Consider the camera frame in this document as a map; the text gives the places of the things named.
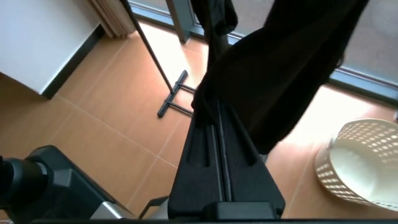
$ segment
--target glass pane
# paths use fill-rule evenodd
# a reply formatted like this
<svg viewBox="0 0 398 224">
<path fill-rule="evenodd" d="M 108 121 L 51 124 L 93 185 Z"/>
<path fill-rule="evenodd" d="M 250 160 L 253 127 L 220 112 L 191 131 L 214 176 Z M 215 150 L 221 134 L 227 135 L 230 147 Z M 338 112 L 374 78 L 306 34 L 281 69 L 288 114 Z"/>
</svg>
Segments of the glass pane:
<svg viewBox="0 0 398 224">
<path fill-rule="evenodd" d="M 398 85 L 398 1 L 369 2 L 346 49 L 344 66 Z"/>
<path fill-rule="evenodd" d="M 132 2 L 170 14 L 166 0 L 133 0 Z"/>
<path fill-rule="evenodd" d="M 247 35 L 264 25 L 274 0 L 232 0 L 238 15 L 235 33 Z"/>
</svg>

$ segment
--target beige curtain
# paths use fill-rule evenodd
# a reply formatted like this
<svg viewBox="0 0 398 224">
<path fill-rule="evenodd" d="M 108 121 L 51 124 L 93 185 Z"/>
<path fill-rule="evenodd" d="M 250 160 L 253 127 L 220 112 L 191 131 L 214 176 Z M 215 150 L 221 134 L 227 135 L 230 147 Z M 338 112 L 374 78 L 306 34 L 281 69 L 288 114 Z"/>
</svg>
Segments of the beige curtain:
<svg viewBox="0 0 398 224">
<path fill-rule="evenodd" d="M 97 13 L 106 33 L 112 38 L 127 38 L 136 28 L 118 0 L 87 0 Z"/>
</svg>

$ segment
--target perforated basket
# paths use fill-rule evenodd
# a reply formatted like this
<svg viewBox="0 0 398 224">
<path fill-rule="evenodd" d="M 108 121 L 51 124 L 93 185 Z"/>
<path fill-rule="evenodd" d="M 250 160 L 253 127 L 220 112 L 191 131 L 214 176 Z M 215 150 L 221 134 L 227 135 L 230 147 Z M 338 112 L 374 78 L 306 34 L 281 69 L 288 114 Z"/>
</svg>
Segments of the perforated basket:
<svg viewBox="0 0 398 224">
<path fill-rule="evenodd" d="M 398 125 L 379 119 L 345 124 L 318 152 L 315 172 L 337 197 L 398 211 Z"/>
</svg>

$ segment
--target white wall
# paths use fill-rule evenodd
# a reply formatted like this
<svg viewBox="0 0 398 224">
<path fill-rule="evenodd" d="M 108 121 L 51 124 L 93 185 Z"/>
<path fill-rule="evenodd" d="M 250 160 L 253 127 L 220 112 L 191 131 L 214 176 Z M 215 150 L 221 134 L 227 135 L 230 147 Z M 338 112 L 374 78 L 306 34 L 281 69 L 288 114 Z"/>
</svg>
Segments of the white wall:
<svg viewBox="0 0 398 224">
<path fill-rule="evenodd" d="M 98 24 L 82 0 L 1 0 L 0 72 L 42 93 Z"/>
</svg>

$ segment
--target hanging clothing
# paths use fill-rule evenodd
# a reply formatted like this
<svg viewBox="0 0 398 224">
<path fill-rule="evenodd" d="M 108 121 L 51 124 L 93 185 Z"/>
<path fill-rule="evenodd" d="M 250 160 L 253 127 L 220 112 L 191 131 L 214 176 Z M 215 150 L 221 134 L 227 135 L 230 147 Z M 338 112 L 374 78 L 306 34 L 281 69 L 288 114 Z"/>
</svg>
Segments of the hanging clothing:
<svg viewBox="0 0 398 224">
<path fill-rule="evenodd" d="M 214 118 L 209 102 L 228 102 L 257 150 L 267 154 L 328 81 L 367 2 L 275 0 L 264 27 L 230 47 L 208 69 L 193 108 Z"/>
<path fill-rule="evenodd" d="M 205 30 L 209 45 L 207 69 L 228 49 L 227 34 L 238 24 L 231 0 L 191 0 L 194 13 Z"/>
</svg>

